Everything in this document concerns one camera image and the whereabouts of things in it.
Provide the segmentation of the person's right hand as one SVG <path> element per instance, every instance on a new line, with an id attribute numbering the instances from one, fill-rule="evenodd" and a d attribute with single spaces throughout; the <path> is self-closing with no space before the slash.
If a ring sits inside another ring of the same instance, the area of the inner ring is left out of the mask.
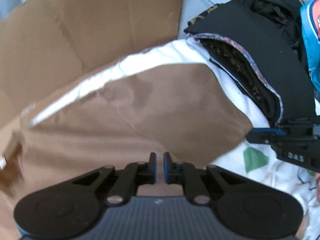
<path id="1" fill-rule="evenodd" d="M 317 189 L 317 201 L 320 203 L 320 173 L 315 173 L 316 189 Z"/>

